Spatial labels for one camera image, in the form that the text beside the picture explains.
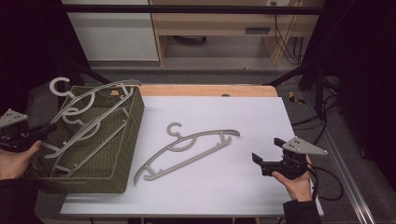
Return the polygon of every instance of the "sleeve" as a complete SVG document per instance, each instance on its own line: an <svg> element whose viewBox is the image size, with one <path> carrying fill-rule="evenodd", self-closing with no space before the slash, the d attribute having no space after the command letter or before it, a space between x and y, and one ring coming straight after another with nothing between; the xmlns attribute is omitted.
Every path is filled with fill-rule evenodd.
<svg viewBox="0 0 396 224"><path fill-rule="evenodd" d="M283 204L287 224L320 224L317 204L293 200Z"/></svg>
<svg viewBox="0 0 396 224"><path fill-rule="evenodd" d="M35 215L38 187L27 179L0 180L0 223L43 224Z"/></svg>

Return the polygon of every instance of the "white cabinet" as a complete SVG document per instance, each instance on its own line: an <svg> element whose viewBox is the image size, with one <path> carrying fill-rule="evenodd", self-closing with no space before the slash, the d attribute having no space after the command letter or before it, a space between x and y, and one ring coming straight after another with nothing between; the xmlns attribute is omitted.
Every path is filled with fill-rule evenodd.
<svg viewBox="0 0 396 224"><path fill-rule="evenodd" d="M147 5L147 0L63 0L64 4ZM158 61L149 13L68 13L88 61Z"/></svg>

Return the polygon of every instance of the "floor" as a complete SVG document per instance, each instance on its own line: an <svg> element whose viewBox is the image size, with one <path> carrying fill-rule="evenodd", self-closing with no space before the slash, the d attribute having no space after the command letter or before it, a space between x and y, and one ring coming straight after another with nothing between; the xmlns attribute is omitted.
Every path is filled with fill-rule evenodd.
<svg viewBox="0 0 396 224"><path fill-rule="evenodd" d="M145 62L118 62L118 63L92 63L92 68L99 74L111 80L138 79L143 83L190 83L190 84L258 84L267 83L286 74L296 65L283 60L282 64L273 67L259 36L246 38L229 36L209 36L205 43L196 40L186 40L171 37L166 52L164 65L160 67L155 63ZM87 84L94 80L84 77ZM290 116L290 122L295 123L309 119L315 115L312 110L314 93L312 91L299 91L297 87L299 77L294 77L276 87L280 97L283 98L285 107ZM40 111L40 104L48 104L47 87L32 91L35 96L34 104L29 107L27 114L31 118L41 116L50 119L56 111ZM332 90L325 91L325 97L333 95ZM329 111L325 132L318 140L318 146L339 152L341 160L346 165L353 179L355 189L346 189L346 194L337 202L320 200L325 216L323 223L396 223L396 193L379 172L375 163L363 159L354 134L350 131L347 120L342 115L342 108L337 106L336 97L328 105L333 105ZM312 119L304 125L296 125L296 135L314 142L318 137L323 121ZM332 171L337 176L342 176L337 171L338 161L333 158L312 158L314 164ZM336 197L339 193L338 183L330 175L320 174L320 193L326 197ZM40 193L36 212L45 219L46 223L90 223L87 218L62 217L59 211L62 207L64 195L48 195ZM360 210L354 205L367 207L363 211L369 216L361 216ZM126 223L124 219L98 218L95 223ZM263 218L262 223L277 223L276 218Z"/></svg>

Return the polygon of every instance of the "hand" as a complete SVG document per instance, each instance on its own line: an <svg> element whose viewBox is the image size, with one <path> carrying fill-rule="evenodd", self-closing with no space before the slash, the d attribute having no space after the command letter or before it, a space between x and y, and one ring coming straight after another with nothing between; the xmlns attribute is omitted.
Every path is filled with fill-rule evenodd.
<svg viewBox="0 0 396 224"><path fill-rule="evenodd" d="M306 155L306 161L312 164L308 155ZM311 175L309 174L308 171L306 171L303 175L293 180L287 179L285 176L283 176L281 173L277 171L273 171L272 176L277 181L279 181L283 186L286 187L289 196L293 200L297 200L299 202L312 201Z"/></svg>
<svg viewBox="0 0 396 224"><path fill-rule="evenodd" d="M41 141L36 141L28 150L19 153L0 149L0 180L21 177L40 146Z"/></svg>

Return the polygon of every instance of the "white board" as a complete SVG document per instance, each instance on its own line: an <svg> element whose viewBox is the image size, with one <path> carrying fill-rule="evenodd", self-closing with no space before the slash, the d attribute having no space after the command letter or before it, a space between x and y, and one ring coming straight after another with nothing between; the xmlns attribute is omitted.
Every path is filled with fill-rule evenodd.
<svg viewBox="0 0 396 224"><path fill-rule="evenodd" d="M128 187L123 194L69 194L61 214L106 217L265 217L281 216L290 200L285 188L262 176L251 159L280 161L282 149L274 138L290 140L290 126L282 99L277 97L144 97L145 112L136 144ZM181 136L211 130L241 133L232 142L173 173L147 181L137 170L163 147ZM186 152L165 152L152 163L159 170L212 148L218 136L198 138ZM318 209L323 214L320 204Z"/></svg>

